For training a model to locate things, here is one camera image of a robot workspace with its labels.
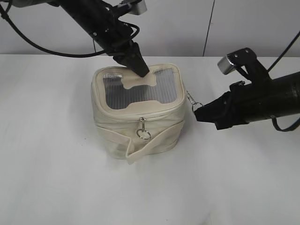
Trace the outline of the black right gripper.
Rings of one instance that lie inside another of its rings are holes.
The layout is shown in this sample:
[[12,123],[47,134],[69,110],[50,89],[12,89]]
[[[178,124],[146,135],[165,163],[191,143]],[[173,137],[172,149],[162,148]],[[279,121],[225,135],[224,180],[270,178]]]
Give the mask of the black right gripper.
[[236,82],[219,98],[196,109],[194,115],[199,122],[214,123],[218,130],[273,119],[273,89],[274,80],[247,85]]

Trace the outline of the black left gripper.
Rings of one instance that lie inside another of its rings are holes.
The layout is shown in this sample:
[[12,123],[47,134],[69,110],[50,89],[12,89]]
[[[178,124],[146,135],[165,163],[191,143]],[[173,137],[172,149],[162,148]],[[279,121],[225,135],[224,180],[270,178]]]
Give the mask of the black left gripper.
[[133,41],[138,26],[120,21],[119,18],[132,9],[89,9],[89,35],[103,50],[90,53],[89,57],[108,54],[140,77],[149,73],[139,45]]

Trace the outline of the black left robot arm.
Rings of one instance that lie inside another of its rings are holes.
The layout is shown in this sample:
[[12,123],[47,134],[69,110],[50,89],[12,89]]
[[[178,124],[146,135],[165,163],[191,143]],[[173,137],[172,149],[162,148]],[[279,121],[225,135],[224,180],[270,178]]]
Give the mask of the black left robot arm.
[[[103,0],[8,0],[7,8],[0,9],[0,16],[29,45],[48,54],[70,57],[89,58],[107,54],[120,65],[123,65],[140,77],[149,73],[139,45],[133,39],[140,28],[128,22],[119,20],[126,14],[141,15],[147,11],[143,0],[123,0],[116,6]],[[67,54],[45,49],[28,39],[12,22],[8,13],[11,7],[25,8],[29,6],[49,4],[61,7],[79,26],[102,47],[99,52],[90,54]]]

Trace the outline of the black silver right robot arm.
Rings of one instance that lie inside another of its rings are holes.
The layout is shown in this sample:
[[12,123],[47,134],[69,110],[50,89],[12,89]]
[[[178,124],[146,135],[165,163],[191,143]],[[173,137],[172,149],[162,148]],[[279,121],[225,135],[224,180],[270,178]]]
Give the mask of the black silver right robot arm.
[[199,122],[215,124],[218,130],[300,112],[300,74],[294,73],[267,82],[230,85],[229,91],[199,107]]

